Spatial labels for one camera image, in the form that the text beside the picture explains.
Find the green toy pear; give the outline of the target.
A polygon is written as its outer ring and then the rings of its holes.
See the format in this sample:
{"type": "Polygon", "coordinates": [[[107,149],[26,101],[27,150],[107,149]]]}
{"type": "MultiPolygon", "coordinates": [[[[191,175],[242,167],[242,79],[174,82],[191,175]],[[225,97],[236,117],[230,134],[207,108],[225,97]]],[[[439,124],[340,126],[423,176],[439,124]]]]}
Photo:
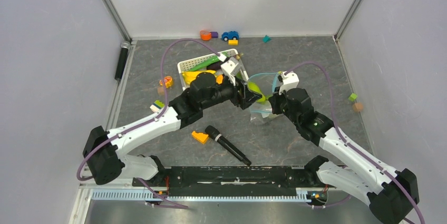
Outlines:
{"type": "Polygon", "coordinates": [[[268,103],[268,99],[272,95],[272,91],[271,91],[270,87],[268,87],[264,83],[256,83],[253,81],[249,81],[248,88],[252,92],[260,95],[260,98],[256,101],[257,103],[259,103],[259,104],[267,104],[268,103]]]}

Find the orange toy bell pepper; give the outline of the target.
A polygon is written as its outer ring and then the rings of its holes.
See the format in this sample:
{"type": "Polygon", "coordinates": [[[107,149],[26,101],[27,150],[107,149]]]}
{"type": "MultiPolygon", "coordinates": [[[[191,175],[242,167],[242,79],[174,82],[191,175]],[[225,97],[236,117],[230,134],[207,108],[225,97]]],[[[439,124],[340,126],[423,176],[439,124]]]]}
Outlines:
{"type": "Polygon", "coordinates": [[[222,84],[223,81],[224,81],[224,75],[223,75],[223,74],[222,74],[222,75],[218,75],[218,76],[216,77],[216,83],[217,83],[217,84],[222,84]]]}

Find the clear zip top bag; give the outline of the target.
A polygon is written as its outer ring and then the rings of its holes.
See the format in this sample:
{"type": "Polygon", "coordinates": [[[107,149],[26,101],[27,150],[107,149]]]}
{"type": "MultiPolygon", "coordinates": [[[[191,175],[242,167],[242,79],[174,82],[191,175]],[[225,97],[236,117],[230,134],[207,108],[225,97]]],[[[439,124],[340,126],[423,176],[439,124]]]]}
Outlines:
{"type": "MultiPolygon", "coordinates": [[[[264,83],[271,88],[272,95],[275,88],[279,85],[278,73],[257,73],[250,76],[248,78],[248,82],[249,81],[264,83]]],[[[250,122],[256,125],[265,124],[279,116],[272,113],[272,108],[269,102],[267,104],[259,104],[256,102],[249,107],[249,112],[250,122]]]]}

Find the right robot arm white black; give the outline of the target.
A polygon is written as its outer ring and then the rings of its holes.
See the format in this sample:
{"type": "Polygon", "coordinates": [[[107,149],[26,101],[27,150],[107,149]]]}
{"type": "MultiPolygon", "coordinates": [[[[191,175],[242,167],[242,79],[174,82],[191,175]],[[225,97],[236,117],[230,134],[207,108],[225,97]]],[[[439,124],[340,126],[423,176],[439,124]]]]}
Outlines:
{"type": "Polygon", "coordinates": [[[314,110],[306,90],[275,88],[269,98],[274,114],[283,114],[305,140],[331,153],[348,168],[317,156],[308,162],[305,181],[334,186],[368,206],[381,223],[400,223],[412,210],[420,212],[417,178],[409,169],[398,171],[350,139],[327,116],[314,110]]]}

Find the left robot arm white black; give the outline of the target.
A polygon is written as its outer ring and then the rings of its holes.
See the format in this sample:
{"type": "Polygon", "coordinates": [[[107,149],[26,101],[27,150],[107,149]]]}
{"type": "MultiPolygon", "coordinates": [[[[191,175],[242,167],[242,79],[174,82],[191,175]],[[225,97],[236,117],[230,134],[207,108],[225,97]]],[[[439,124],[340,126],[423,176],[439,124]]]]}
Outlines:
{"type": "Polygon", "coordinates": [[[87,166],[91,172],[89,178],[97,185],[104,185],[131,170],[133,163],[140,163],[143,170],[136,172],[135,177],[159,186],[165,181],[166,172],[153,158],[127,158],[131,150],[195,123],[203,117],[205,109],[214,105],[230,101],[244,110],[260,98],[261,95],[251,91],[241,79],[232,82],[225,76],[219,84],[211,73],[199,73],[189,88],[160,111],[120,128],[108,131],[101,125],[93,128],[82,152],[84,160],[80,168],[87,166]]]}

